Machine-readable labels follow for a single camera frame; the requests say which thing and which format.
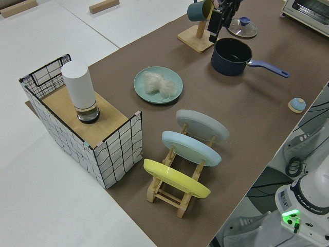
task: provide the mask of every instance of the glass lid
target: glass lid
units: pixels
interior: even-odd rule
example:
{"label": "glass lid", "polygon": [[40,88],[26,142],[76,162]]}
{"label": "glass lid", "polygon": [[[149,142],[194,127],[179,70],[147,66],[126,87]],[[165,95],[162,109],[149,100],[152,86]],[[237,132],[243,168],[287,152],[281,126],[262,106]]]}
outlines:
{"label": "glass lid", "polygon": [[251,39],[257,35],[257,28],[248,17],[232,19],[231,25],[227,30],[234,36]]}

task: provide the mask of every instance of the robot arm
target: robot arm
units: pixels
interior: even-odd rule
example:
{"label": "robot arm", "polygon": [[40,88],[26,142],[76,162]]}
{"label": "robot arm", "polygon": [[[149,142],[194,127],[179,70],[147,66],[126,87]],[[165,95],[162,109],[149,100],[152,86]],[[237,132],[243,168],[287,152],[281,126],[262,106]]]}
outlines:
{"label": "robot arm", "polygon": [[208,25],[209,41],[215,43],[221,28],[228,28],[242,0],[218,0],[218,8],[213,9]]}
{"label": "robot arm", "polygon": [[281,186],[276,193],[276,205],[282,214],[281,225],[316,246],[329,246],[329,156],[309,174]]}

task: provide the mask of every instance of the blue saucepan handle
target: blue saucepan handle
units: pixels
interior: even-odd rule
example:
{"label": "blue saucepan handle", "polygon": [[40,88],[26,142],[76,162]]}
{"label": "blue saucepan handle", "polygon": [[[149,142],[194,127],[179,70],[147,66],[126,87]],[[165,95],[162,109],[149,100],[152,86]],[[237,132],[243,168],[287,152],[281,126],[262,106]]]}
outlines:
{"label": "blue saucepan handle", "polygon": [[290,77],[290,74],[280,68],[277,68],[269,63],[266,63],[266,62],[263,62],[263,61],[258,61],[258,60],[250,60],[248,63],[247,63],[248,66],[250,67],[263,67],[263,68],[266,68],[276,74],[278,74],[279,76],[283,76],[285,78],[288,78]]}

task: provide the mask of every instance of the cotton ball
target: cotton ball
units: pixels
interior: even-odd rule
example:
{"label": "cotton ball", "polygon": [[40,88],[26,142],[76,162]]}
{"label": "cotton ball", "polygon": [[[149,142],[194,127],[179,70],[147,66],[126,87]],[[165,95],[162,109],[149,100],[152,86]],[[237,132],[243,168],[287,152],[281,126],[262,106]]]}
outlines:
{"label": "cotton ball", "polygon": [[164,98],[168,98],[177,93],[177,88],[174,82],[163,80],[160,82],[160,93]]}
{"label": "cotton ball", "polygon": [[162,75],[148,71],[145,71],[143,75],[145,77],[144,87],[147,94],[160,90],[160,83],[163,81]]}

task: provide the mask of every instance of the blue mug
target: blue mug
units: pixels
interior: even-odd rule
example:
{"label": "blue mug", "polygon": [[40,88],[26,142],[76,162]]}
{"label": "blue mug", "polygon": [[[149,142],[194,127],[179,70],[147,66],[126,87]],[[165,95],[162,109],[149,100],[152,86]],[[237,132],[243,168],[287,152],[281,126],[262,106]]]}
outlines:
{"label": "blue mug", "polygon": [[210,19],[212,10],[215,8],[212,0],[203,0],[190,4],[187,9],[187,16],[193,22],[206,21]]}

